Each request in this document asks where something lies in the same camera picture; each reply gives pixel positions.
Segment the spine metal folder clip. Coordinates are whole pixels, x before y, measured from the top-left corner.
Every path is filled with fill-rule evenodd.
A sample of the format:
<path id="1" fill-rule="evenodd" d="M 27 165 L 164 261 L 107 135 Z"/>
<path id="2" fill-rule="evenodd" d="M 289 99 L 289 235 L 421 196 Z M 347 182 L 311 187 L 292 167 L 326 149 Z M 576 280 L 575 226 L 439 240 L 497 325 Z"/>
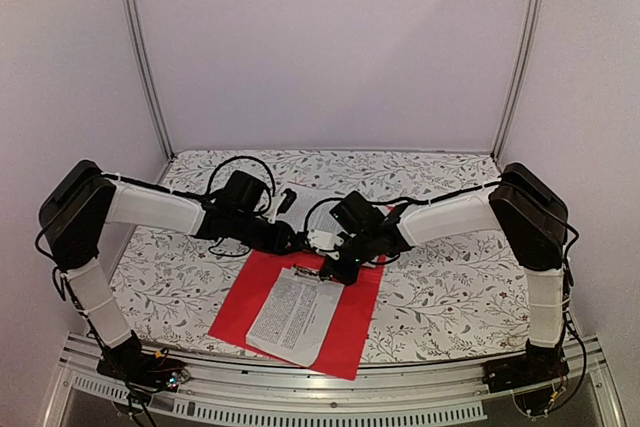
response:
<path id="1" fill-rule="evenodd" d="M 322 281 L 322 275 L 319 270 L 308 268 L 305 266 L 301 266 L 298 264 L 293 264 L 291 267 L 293 274 L 296 276 L 301 276 L 304 278 L 315 279 L 318 281 Z"/>

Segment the separate printed paper sheet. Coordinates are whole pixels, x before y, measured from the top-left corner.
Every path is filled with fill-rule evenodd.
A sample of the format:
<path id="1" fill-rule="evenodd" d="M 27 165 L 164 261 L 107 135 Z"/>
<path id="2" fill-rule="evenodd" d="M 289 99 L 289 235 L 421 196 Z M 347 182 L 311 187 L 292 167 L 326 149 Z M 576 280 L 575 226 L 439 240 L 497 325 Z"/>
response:
<path id="1" fill-rule="evenodd" d="M 281 360 L 309 367 L 318 359 L 344 286 L 280 271 L 246 343 Z"/>

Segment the red file folder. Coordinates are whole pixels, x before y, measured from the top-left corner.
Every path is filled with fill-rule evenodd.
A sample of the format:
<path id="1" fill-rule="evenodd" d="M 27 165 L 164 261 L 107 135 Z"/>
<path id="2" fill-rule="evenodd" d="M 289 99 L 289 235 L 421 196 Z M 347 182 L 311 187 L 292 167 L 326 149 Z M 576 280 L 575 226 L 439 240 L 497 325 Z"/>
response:
<path id="1" fill-rule="evenodd" d="M 384 273 L 364 267 L 351 286 L 317 277 L 324 258 L 252 253 L 208 335 L 344 380 L 356 378 Z"/>

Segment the printed white paper sheets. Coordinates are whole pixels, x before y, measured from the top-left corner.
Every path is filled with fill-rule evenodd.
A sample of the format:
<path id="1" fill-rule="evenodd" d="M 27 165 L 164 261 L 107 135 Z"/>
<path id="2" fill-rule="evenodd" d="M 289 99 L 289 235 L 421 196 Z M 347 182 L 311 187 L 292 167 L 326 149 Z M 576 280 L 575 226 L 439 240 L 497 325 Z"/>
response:
<path id="1" fill-rule="evenodd" d="M 338 234 L 342 231 L 330 210 L 344 197 L 344 194 L 326 189 L 316 189 L 288 183 L 286 187 L 296 194 L 296 199 L 288 210 L 277 216 L 289 224 L 296 232 L 304 230 L 305 218 L 312 211 L 306 225 L 308 230 L 320 230 Z"/>

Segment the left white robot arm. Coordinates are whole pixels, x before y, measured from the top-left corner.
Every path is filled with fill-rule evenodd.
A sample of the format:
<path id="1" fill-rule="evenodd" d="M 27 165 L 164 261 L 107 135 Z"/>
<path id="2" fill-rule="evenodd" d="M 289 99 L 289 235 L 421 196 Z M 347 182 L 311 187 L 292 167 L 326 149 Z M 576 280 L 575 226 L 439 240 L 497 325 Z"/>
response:
<path id="1" fill-rule="evenodd" d="M 241 171 L 202 192 L 171 190 L 103 171 L 79 161 L 38 212 L 36 249 L 49 258 L 62 296 L 70 296 L 95 339 L 109 350 L 111 366 L 128 381 L 148 373 L 148 359 L 110 287 L 115 254 L 104 248 L 116 234 L 138 227 L 196 240 L 234 240 L 251 250 L 287 255 L 306 241 L 279 217 L 275 186 Z"/>

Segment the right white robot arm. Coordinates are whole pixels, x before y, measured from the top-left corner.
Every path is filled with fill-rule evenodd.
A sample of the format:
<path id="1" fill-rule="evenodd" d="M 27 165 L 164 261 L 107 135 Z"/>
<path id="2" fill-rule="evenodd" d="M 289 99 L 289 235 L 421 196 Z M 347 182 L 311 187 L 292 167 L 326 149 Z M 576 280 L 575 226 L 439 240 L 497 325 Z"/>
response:
<path id="1" fill-rule="evenodd" d="M 348 234 L 321 271 L 346 285 L 360 267 L 380 256 L 394 257 L 444 237 L 502 230 L 524 269 L 530 308 L 528 343 L 533 348 L 517 362 L 517 374 L 537 383 L 556 364 L 553 348 L 564 337 L 563 269 L 577 233 L 568 222 L 566 203 L 525 165 L 507 165 L 500 179 L 432 200 L 402 199 L 389 212 L 354 191 L 331 211 Z"/>

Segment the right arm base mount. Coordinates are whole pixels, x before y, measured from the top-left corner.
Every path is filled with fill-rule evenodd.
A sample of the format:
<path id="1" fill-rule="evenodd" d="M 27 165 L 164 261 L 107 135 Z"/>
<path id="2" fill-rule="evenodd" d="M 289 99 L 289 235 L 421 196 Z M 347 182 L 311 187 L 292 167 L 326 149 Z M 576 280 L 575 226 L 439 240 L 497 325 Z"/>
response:
<path id="1" fill-rule="evenodd" d="M 523 354 L 487 361 L 482 382 L 490 393 L 514 391 L 518 410 L 529 418 L 547 416 L 566 392 L 569 367 L 560 345 L 526 343 Z"/>

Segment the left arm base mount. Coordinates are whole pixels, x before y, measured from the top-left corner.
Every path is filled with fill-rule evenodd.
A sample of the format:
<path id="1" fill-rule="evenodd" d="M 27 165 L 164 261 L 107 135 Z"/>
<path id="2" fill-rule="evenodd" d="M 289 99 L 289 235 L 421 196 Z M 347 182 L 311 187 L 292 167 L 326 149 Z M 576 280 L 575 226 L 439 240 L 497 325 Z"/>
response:
<path id="1" fill-rule="evenodd" d="M 102 349 L 97 373 L 150 393 L 175 392 L 191 378 L 186 364 L 170 357 L 167 348 L 145 353 L 134 332 L 120 345 Z"/>

